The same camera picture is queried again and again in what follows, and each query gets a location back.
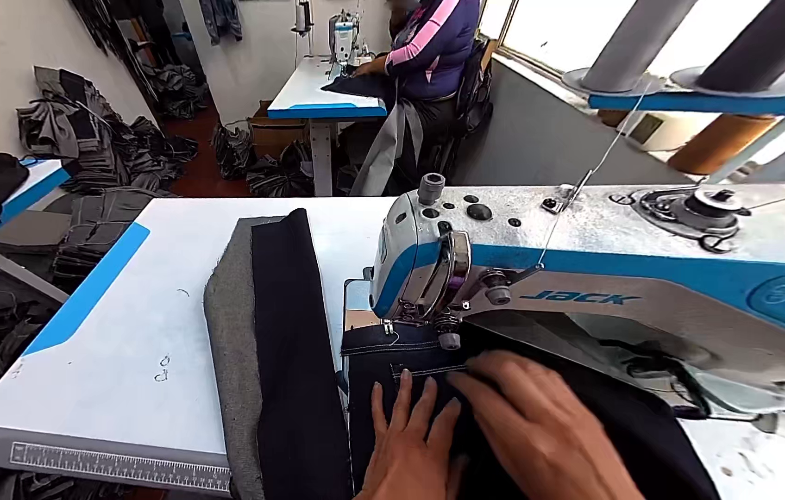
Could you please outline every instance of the industrial sewing machine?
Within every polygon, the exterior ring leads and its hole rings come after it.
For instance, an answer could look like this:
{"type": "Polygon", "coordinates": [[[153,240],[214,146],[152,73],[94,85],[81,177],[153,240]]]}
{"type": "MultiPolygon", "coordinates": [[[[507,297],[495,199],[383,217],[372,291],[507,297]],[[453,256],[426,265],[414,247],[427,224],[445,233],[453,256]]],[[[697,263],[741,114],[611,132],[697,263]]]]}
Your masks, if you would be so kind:
{"type": "Polygon", "coordinates": [[[359,46],[360,14],[342,10],[331,16],[327,24],[332,63],[330,74],[333,79],[344,73],[347,65],[357,66],[359,58],[368,55],[368,49],[366,44],[359,46]]]}
{"type": "Polygon", "coordinates": [[[785,409],[785,184],[479,188],[428,175],[392,205],[370,278],[377,318],[433,325],[445,349],[463,320],[509,335],[513,313],[566,313],[587,335],[558,339],[565,357],[638,385],[675,367],[720,408],[785,409]],[[649,355],[663,365],[635,363],[649,355]]]}

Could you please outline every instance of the button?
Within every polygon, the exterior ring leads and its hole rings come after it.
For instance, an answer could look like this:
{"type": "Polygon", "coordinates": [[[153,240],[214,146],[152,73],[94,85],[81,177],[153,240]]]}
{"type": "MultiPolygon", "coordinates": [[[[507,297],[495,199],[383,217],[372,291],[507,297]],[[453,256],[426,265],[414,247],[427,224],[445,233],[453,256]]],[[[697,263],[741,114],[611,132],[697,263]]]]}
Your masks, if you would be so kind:
{"type": "Polygon", "coordinates": [[[491,219],[491,209],[480,203],[467,206],[466,214],[477,221],[487,221],[491,219]]]}

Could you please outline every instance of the jack logo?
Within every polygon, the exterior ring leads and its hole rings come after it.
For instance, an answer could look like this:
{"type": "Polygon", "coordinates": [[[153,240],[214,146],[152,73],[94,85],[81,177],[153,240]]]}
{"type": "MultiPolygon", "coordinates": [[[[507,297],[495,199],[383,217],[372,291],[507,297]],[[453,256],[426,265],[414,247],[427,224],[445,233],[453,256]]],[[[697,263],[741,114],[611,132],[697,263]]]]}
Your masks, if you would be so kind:
{"type": "Polygon", "coordinates": [[[521,299],[533,299],[536,301],[575,301],[593,303],[613,303],[623,305],[625,301],[642,299],[642,297],[625,296],[616,294],[585,294],[583,292],[562,292],[554,290],[544,290],[537,295],[522,295],[521,299]]]}

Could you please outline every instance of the purple jacket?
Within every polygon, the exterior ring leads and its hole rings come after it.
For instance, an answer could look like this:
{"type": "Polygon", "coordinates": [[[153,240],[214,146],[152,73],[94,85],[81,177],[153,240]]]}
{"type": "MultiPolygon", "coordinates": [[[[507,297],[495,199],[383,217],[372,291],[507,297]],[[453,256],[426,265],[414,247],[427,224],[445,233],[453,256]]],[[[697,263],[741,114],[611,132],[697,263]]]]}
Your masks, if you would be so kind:
{"type": "Polygon", "coordinates": [[[479,0],[422,0],[392,43],[386,73],[404,97],[434,100],[457,92],[472,52],[479,0]]]}

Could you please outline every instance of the ruler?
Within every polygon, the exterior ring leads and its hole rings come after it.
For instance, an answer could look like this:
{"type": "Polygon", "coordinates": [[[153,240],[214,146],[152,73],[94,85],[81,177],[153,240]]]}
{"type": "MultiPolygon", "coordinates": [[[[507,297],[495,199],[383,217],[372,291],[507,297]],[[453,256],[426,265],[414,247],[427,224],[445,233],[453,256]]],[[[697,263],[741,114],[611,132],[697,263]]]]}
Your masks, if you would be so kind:
{"type": "Polygon", "coordinates": [[[61,472],[80,472],[108,479],[146,482],[165,487],[228,492],[228,467],[169,462],[138,456],[100,453],[14,442],[10,463],[61,472]]]}

